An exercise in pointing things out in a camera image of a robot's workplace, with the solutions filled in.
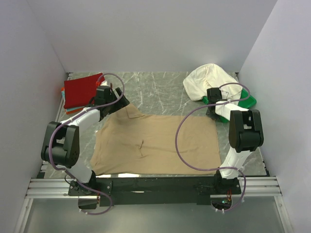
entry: white cloth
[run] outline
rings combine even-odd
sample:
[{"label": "white cloth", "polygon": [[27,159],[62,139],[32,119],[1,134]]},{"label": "white cloth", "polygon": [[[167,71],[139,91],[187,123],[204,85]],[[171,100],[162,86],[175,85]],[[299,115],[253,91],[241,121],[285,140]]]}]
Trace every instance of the white cloth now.
[{"label": "white cloth", "polygon": [[[225,83],[237,83],[237,81],[216,64],[198,67],[183,81],[186,93],[192,101],[201,100],[207,96],[207,89],[219,87]],[[224,99],[238,100],[241,97],[242,87],[240,85],[227,85],[222,87],[221,91]]]}]

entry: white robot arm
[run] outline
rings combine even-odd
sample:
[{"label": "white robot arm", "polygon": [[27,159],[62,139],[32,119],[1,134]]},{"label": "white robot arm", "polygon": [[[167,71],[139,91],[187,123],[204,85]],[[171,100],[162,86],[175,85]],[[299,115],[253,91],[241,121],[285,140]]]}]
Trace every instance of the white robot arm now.
[{"label": "white robot arm", "polygon": [[[246,108],[241,108],[235,104],[228,103],[225,105],[218,105],[215,107],[215,113],[217,115],[220,115],[227,120],[230,121],[230,113],[231,111],[242,111],[242,112],[247,112],[248,109]],[[220,167],[225,167],[225,166],[233,166],[238,169],[241,169],[245,160],[247,157],[251,154],[252,152],[250,150],[246,151],[241,151],[240,153],[237,153],[237,151],[230,146],[229,152],[225,158],[225,161]],[[220,170],[220,174],[223,178],[226,179],[234,179],[235,177],[239,176],[239,172],[237,170],[233,169],[222,169]]]},{"label": "white robot arm", "polygon": [[[121,96],[122,92],[119,88],[116,88],[116,92]],[[90,100],[88,107],[85,107],[82,111],[86,113],[79,118],[75,119],[68,125],[65,125],[57,132],[53,139],[52,144],[52,156],[54,163],[59,168],[65,168],[74,177],[76,177],[82,183],[90,183],[95,173],[86,167],[86,165],[79,160],[80,143],[79,137],[82,132],[89,128],[94,123],[101,121],[106,115],[111,114],[129,104],[129,101],[123,95],[123,97],[113,105],[89,110],[95,106],[101,106],[107,103],[114,102],[117,99],[114,91],[108,85],[100,85],[97,87],[96,96]],[[49,159],[49,141],[53,131],[62,122],[50,122],[47,126],[44,142],[41,150],[41,158],[44,161],[50,161]]]},{"label": "white robot arm", "polygon": [[[217,101],[222,99],[218,88],[211,88],[207,91],[211,103],[224,103]],[[220,167],[236,167],[241,169],[247,157],[263,144],[263,132],[260,113],[258,110],[248,110],[235,104],[228,103],[209,108],[209,114],[223,116],[229,120],[229,142],[230,149],[225,161]],[[233,169],[220,170],[222,178],[234,179],[239,172]]]}]

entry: marble surface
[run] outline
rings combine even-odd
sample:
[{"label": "marble surface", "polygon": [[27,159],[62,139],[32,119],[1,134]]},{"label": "marble surface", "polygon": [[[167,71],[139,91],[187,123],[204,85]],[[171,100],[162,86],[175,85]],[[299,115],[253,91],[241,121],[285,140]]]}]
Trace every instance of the marble surface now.
[{"label": "marble surface", "polygon": [[[69,78],[78,79],[92,74],[96,73],[71,73],[69,74]],[[138,107],[142,113],[184,116],[194,108],[203,104],[200,101],[191,101],[183,87],[182,81],[189,72],[116,72],[116,74],[118,74],[125,83],[125,96],[132,104]],[[113,76],[106,76],[105,78],[114,84],[114,88],[121,86],[120,81],[117,81]],[[205,112],[206,109],[204,108],[194,112],[193,115],[205,116]],[[73,115],[75,114],[66,115],[63,106],[61,106],[57,121],[66,120]],[[89,161],[94,152],[95,132],[103,127],[106,120],[107,117],[88,128],[80,136],[79,159],[89,168],[91,168]],[[228,141],[229,124],[217,121],[216,128],[220,158],[223,162],[230,148]],[[253,152],[245,161],[244,173],[248,176],[266,175],[259,149]],[[64,173],[55,171],[50,164],[48,165],[45,178],[63,178],[64,176]]]}]

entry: red cloth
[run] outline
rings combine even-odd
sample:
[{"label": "red cloth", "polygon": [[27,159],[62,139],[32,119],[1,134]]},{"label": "red cloth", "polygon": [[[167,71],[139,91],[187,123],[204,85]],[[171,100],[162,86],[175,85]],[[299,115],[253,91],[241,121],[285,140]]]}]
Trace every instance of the red cloth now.
[{"label": "red cloth", "polygon": [[90,99],[96,95],[96,81],[101,75],[102,73],[81,79],[64,81],[64,108],[68,109],[87,105]]}]

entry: white wall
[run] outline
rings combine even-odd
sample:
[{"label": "white wall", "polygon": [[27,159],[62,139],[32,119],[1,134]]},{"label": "white wall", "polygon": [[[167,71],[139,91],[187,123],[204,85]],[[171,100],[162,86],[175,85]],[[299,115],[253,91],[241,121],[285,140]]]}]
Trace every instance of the white wall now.
[{"label": "white wall", "polygon": [[0,1],[0,231],[12,232],[42,162],[65,79],[26,0]]},{"label": "white wall", "polygon": [[240,71],[276,0],[27,0],[66,71]]},{"label": "white wall", "polygon": [[239,74],[258,100],[262,152],[297,233],[311,231],[310,9],[278,0]]}]

